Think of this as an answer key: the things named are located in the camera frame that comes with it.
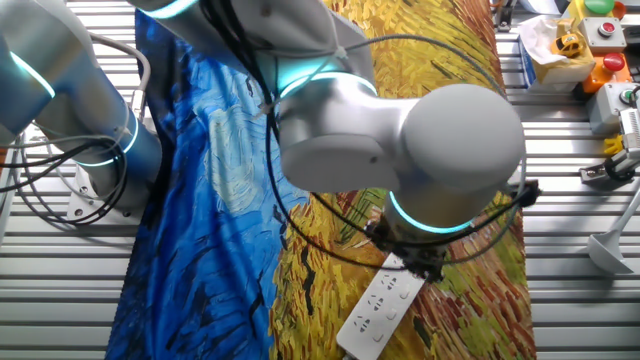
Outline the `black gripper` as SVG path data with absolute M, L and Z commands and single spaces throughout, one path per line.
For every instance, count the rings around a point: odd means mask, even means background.
M 391 225 L 386 218 L 371 221 L 373 243 L 382 251 L 399 257 L 409 271 L 418 271 L 429 284 L 444 280 L 444 245 L 434 245 L 435 236 L 416 232 L 400 224 Z

